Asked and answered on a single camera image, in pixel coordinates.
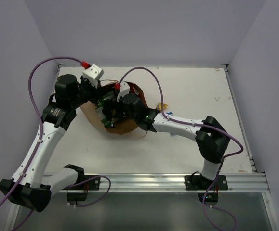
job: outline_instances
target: white wall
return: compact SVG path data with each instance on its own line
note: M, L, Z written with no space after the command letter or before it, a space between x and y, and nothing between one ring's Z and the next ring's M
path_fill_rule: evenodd
M50 56L25 3L0 0L0 181L12 176L35 136L37 119L28 95L28 76L35 64ZM55 71L56 65L48 64L33 80L39 106L47 103ZM0 210L0 230L8 207Z
M279 218L279 0L267 0L230 64L230 78L259 171Z
M26 0L53 55L109 66L231 62L265 0Z

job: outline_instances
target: black base clamp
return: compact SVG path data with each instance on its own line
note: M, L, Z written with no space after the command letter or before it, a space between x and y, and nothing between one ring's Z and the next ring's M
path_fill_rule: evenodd
M184 184L187 191L202 191L207 190L212 181L200 175L186 175L184 176ZM228 190L227 179L225 175L219 175L214 186L210 190L225 191Z
M95 177L95 175L84 175L83 181ZM77 204L78 201L85 201L88 197L89 190L99 190L100 188L100 177L93 179L85 184L71 188L70 190L82 190L81 192L68 192L66 194L66 200L71 204Z

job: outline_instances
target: brown paper bag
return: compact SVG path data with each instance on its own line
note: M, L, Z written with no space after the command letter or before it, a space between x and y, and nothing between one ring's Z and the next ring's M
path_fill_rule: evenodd
M139 86L137 86L134 83L127 82L130 86L133 86L139 93L140 98L144 102L145 106L147 107L147 103L144 97L144 93L141 90ZM106 86L105 88L112 88L115 83L110 83ZM114 123L115 127L114 128L105 128L100 117L98 116L97 112L95 111L95 105L92 102L87 102L80 106L82 112L88 119L88 121L96 128L99 128L100 130L107 131L109 133L114 133L114 134L119 134L123 135L126 133L129 133L131 131L134 131L138 126L136 123L130 119L130 118L123 118L117 122Z

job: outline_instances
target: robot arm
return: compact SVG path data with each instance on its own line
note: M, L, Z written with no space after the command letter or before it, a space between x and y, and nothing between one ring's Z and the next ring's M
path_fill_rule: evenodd
M0 190L6 195L20 176L24 176L8 198L11 202L41 212L57 192L84 180L83 168L73 165L65 166L62 171L50 177L43 175L54 149L76 116L76 108L87 101L96 102L99 91L93 83L100 79L103 71L92 65L85 73L86 77L81 78L81 83L78 83L73 75L62 75L58 78L55 94L50 97L42 114L42 140L39 140L39 129L20 167L11 179L2 179L0 183ZM38 150L24 174L23 170L38 142Z
M10 180L3 179L0 183L0 190L6 195L20 176L24 176L9 197L11 202L41 212L57 192L84 181L83 168L73 165L65 166L61 172L50 177L43 177L43 174L56 145L75 118L76 108L87 101L97 103L99 96L103 96L99 84L102 74L101 68L92 65L83 72L81 83L78 83L73 75L58 78L55 94L50 97L49 104L42 114L44 129L42 140L39 140L39 129L20 167ZM207 124L224 130L213 117L208 116L205 120L183 119L172 115L164 117L159 110L146 108L136 94L130 93L130 87L126 82L122 82L120 87L115 89L117 102L122 105L125 115L133 119L141 129L174 133L195 141L205 159L201 176L209 182L215 179L230 139L215 130L194 125ZM173 122L168 119L169 117L193 125ZM23 174L23 169L37 142L40 142L39 148L26 173Z
M125 94L121 100L125 105L126 114L141 129L152 132L173 133L195 141L204 158L204 165L201 172L203 180L212 182L215 179L230 139L215 130L195 126L195 124L205 124L225 131L215 118L208 116L204 120L195 120L179 118L172 115L166 115L165 117L159 110L146 108L142 100L133 93ZM174 122L169 120L170 118L186 122L186 124Z

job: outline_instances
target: glass panel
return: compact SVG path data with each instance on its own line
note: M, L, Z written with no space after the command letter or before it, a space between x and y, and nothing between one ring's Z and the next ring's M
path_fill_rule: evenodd
M88 195L92 201L98 193ZM111 193L104 200L85 208L66 206L66 193L52 198L41 213L33 213L20 231L184 231L214 230L205 218L196 194L181 193ZM233 213L237 231L270 231L261 193L223 193L217 205ZM232 218L214 209L208 214L219 227L229 230ZM27 214L19 210L18 224Z

